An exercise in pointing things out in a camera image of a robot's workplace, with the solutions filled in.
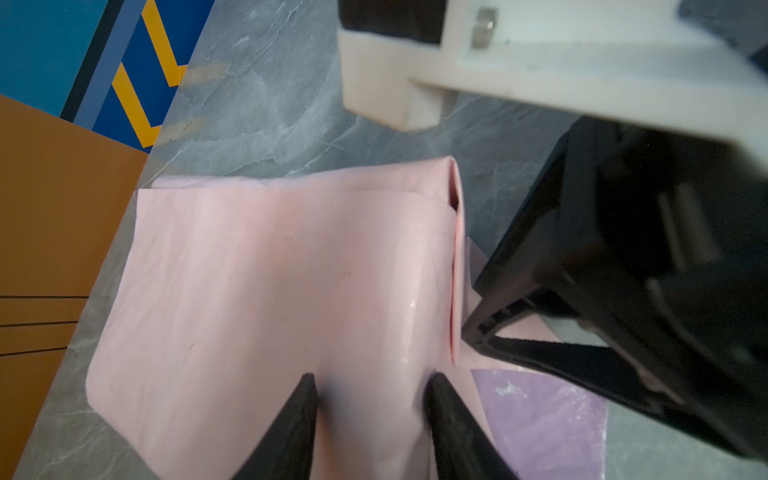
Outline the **purple wrapping paper sheet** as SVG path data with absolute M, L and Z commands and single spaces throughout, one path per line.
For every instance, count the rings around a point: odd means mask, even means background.
M 233 477 L 310 373 L 313 478 L 432 479 L 435 372 L 520 477 L 603 477 L 603 400 L 459 341 L 485 259 L 453 158 L 165 176 L 136 200 L 85 390 L 157 477 Z

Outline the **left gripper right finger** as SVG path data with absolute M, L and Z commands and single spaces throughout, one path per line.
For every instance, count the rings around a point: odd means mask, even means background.
M 436 372 L 430 377 L 424 393 L 424 410 L 440 480 L 519 479 L 443 373 Z

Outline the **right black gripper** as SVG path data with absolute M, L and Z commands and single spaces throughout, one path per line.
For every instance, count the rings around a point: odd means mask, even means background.
M 481 356 L 766 459 L 767 179 L 734 147 L 578 120 L 474 287 Z M 586 317 L 612 349 L 501 336 L 532 313 Z

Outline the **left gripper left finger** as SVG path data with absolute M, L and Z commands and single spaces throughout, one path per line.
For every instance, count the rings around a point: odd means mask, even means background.
M 315 376 L 306 373 L 233 479 L 309 479 L 317 411 Z

